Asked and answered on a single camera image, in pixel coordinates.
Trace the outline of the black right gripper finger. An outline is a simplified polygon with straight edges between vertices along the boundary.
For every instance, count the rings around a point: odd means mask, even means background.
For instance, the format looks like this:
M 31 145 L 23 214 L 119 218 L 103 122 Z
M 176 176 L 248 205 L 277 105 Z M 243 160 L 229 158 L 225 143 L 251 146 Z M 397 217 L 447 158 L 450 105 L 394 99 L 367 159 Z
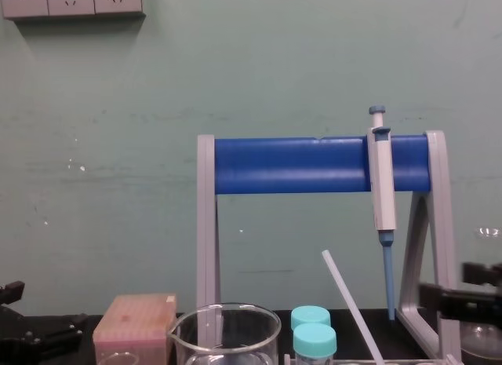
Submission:
M 501 286 L 501 263 L 484 265 L 479 263 L 464 262 L 462 264 L 462 277 L 464 283 L 472 285 Z
M 441 319 L 469 323 L 500 323 L 501 296 L 495 293 L 446 289 L 429 283 L 419 286 L 420 306 Z

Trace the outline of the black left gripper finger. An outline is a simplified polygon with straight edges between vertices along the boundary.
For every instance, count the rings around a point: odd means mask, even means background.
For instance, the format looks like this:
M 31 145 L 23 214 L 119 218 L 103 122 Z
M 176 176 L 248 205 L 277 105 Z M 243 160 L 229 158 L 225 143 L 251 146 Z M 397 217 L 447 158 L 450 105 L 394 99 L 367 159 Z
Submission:
M 16 281 L 0 287 L 0 304 L 10 305 L 22 299 L 25 283 Z
M 88 316 L 80 314 L 73 316 L 57 327 L 26 328 L 21 331 L 21 342 L 33 352 L 48 352 L 56 349 L 75 349 L 81 341 Z

